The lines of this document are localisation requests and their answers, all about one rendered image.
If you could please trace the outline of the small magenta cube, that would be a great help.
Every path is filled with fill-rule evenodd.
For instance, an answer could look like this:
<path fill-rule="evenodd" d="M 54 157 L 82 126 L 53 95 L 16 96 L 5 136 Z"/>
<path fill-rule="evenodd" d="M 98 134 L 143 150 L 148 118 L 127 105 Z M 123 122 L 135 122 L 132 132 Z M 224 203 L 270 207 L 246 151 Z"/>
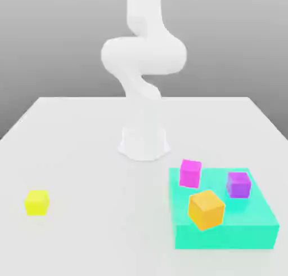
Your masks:
<path fill-rule="evenodd" d="M 179 185 L 197 189 L 200 184 L 201 168 L 201 162 L 184 159 L 179 172 Z"/>

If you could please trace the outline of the small orange cube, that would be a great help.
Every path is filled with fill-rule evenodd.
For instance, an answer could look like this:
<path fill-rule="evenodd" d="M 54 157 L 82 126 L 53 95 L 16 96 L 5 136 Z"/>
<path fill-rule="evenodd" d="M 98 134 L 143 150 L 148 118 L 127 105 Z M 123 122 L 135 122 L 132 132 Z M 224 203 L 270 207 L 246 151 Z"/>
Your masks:
<path fill-rule="evenodd" d="M 189 196 L 188 216 L 199 231 L 204 231 L 222 224 L 225 207 L 212 190 L 206 190 Z"/>

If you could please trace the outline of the small purple cube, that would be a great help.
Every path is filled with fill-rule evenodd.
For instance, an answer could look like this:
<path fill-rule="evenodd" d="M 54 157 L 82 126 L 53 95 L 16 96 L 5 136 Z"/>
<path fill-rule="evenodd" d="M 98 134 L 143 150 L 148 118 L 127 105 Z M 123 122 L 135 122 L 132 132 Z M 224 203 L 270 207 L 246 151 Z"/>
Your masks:
<path fill-rule="evenodd" d="M 247 172 L 229 172 L 226 183 L 230 198 L 249 198 L 251 180 Z"/>

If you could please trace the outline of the small yellow cube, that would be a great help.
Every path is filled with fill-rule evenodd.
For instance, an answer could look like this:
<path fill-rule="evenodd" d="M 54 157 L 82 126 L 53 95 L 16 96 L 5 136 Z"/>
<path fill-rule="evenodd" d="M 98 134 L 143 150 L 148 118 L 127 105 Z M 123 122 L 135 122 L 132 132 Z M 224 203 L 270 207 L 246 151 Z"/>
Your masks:
<path fill-rule="evenodd" d="M 28 216 L 45 216 L 50 204 L 48 191 L 30 190 L 24 203 Z"/>

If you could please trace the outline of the large turquoise box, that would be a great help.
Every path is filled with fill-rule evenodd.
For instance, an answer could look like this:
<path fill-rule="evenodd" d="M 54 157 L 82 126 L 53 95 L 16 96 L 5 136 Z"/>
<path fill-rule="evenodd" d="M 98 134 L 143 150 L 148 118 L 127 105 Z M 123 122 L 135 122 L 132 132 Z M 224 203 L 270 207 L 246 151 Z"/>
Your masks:
<path fill-rule="evenodd" d="M 169 205 L 176 249 L 272 249 L 279 223 L 256 181 L 251 180 L 248 198 L 230 198 L 226 189 L 229 172 L 248 168 L 203 168 L 200 186 L 190 189 L 179 185 L 179 168 L 169 169 Z M 221 225 L 200 231 L 188 216 L 189 197 L 213 191 L 226 205 Z"/>

